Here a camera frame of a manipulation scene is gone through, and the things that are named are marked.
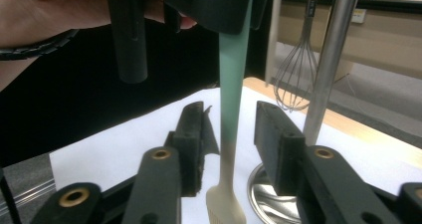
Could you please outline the aluminium floor rail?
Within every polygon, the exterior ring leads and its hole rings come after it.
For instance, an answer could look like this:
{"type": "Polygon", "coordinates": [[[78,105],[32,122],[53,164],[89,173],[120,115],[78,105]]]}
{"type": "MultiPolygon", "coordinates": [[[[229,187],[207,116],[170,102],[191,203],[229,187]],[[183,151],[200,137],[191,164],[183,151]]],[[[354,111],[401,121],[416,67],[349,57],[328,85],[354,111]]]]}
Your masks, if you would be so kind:
{"type": "MultiPolygon", "coordinates": [[[[42,198],[47,197],[51,193],[56,191],[56,183],[53,178],[42,182],[41,184],[37,184],[30,189],[17,194],[14,196],[14,202],[17,208],[23,207],[26,204],[30,204],[34,201],[41,200],[42,198]]],[[[0,190],[0,216],[6,215],[9,213],[8,206],[6,201],[3,197],[3,193],[0,190]]]]}

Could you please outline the light wooden desk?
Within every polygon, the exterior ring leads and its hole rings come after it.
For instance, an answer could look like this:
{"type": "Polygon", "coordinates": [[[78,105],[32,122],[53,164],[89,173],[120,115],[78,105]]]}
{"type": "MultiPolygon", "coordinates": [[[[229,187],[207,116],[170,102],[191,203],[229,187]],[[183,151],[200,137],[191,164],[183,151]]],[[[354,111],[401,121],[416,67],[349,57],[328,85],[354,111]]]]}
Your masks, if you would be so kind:
{"type": "MultiPolygon", "coordinates": [[[[318,0],[312,47],[320,52],[332,0],[318,0]]],[[[294,45],[301,34],[305,0],[282,0],[278,41],[294,45]]],[[[422,0],[358,0],[341,58],[422,80],[422,0]]]]}

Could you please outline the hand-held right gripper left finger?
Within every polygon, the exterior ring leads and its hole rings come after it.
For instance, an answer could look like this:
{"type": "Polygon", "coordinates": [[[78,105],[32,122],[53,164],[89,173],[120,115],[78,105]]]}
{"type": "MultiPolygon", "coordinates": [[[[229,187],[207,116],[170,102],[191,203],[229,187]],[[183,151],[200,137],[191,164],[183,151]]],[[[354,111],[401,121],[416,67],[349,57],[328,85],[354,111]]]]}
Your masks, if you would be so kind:
{"type": "Polygon", "coordinates": [[[185,106],[164,145],[143,155],[121,224],[181,223],[181,199],[201,190],[205,156],[219,152],[209,112],[185,106]]]}

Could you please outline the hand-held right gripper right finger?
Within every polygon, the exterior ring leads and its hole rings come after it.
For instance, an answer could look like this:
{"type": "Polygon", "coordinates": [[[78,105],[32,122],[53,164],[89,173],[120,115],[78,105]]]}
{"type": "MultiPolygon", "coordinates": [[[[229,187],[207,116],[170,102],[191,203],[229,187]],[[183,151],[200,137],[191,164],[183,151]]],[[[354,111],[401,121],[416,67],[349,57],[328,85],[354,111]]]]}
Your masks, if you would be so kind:
{"type": "Polygon", "coordinates": [[[306,145],[279,107],[257,103],[254,142],[275,192],[297,198],[303,224],[400,224],[339,152],[306,145]]]}

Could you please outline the black tripod stand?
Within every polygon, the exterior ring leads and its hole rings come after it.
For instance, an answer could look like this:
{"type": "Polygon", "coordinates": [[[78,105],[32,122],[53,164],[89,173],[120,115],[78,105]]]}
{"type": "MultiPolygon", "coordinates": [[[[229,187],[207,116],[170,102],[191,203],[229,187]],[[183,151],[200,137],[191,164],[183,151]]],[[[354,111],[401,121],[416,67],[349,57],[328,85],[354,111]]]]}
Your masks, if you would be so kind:
{"type": "Polygon", "coordinates": [[[19,211],[14,201],[14,197],[9,188],[3,169],[0,167],[0,192],[2,193],[5,203],[8,207],[10,217],[13,224],[22,224],[19,216],[19,211]]]}

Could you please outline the white table sheet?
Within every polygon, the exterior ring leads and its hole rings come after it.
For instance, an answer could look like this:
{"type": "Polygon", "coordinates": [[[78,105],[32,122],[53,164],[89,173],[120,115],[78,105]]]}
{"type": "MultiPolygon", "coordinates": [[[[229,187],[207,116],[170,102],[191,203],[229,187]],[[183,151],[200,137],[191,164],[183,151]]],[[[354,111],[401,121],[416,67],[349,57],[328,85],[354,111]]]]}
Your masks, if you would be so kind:
{"type": "MultiPolygon", "coordinates": [[[[249,88],[242,91],[234,187],[247,224],[262,224],[249,204],[247,182],[261,162],[254,144],[256,103],[273,100],[249,88]]],[[[143,154],[162,146],[176,129],[183,108],[202,102],[210,110],[215,134],[220,134],[220,91],[203,90],[157,111],[119,124],[50,154],[56,187],[91,182],[101,190],[137,174],[143,154]]],[[[379,141],[373,144],[324,125],[318,142],[339,152],[368,184],[397,194],[406,182],[422,182],[422,152],[407,144],[379,141]]]]}

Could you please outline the wire whisk with wooden handle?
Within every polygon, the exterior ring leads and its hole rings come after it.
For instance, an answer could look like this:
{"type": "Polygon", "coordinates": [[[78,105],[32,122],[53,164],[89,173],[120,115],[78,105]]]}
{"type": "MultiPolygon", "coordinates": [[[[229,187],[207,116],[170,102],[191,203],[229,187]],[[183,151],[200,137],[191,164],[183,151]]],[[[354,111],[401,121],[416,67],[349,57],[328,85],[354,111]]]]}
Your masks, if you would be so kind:
{"type": "Polygon", "coordinates": [[[304,22],[299,41],[280,65],[274,83],[278,105],[289,112],[302,111],[309,106],[306,96],[314,90],[317,58],[311,46],[311,32],[317,0],[306,0],[304,22]]]}

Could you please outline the cream brush with green handle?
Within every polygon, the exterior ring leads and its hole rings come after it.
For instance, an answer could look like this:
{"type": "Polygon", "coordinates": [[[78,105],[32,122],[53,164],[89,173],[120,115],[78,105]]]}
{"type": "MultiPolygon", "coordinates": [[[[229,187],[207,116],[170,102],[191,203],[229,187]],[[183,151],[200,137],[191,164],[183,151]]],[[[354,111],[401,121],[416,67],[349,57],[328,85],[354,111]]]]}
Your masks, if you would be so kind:
{"type": "Polygon", "coordinates": [[[220,174],[218,184],[206,192],[210,224],[246,224],[234,192],[234,168],[243,78],[246,67],[253,0],[239,34],[219,34],[220,61],[220,174]]]}

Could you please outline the steel utensil stand with hooks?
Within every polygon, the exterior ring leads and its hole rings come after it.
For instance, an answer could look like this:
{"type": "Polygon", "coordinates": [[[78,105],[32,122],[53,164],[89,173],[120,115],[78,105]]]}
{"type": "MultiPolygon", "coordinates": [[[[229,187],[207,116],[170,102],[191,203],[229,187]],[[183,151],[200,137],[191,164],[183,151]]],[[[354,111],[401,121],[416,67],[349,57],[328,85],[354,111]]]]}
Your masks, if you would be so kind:
{"type": "MultiPolygon", "coordinates": [[[[304,125],[307,145],[317,143],[356,2],[357,0],[333,0],[304,125]]],[[[281,224],[301,224],[301,217],[296,208],[296,196],[278,196],[262,163],[249,177],[248,199],[255,214],[264,224],[278,224],[278,221],[281,221],[281,224]]]]}

